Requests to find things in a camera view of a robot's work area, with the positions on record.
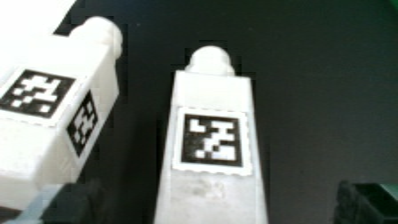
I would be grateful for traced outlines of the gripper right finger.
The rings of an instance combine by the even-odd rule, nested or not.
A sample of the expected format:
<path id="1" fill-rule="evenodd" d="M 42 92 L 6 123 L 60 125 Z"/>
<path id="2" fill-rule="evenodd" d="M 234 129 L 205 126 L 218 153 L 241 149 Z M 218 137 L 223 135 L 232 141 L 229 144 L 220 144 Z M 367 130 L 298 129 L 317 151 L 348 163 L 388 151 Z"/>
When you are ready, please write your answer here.
<path id="1" fill-rule="evenodd" d="M 398 184 L 339 182 L 335 224 L 398 224 Z"/>

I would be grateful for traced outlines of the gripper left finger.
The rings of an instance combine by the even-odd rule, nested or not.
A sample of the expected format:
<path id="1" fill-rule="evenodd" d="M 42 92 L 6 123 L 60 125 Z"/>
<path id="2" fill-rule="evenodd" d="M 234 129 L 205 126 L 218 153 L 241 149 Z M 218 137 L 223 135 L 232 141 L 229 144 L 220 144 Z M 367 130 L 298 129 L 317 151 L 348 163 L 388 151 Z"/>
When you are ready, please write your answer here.
<path id="1" fill-rule="evenodd" d="M 97 181 L 44 188 L 15 218 L 17 224 L 104 224 L 104 193 Z"/>

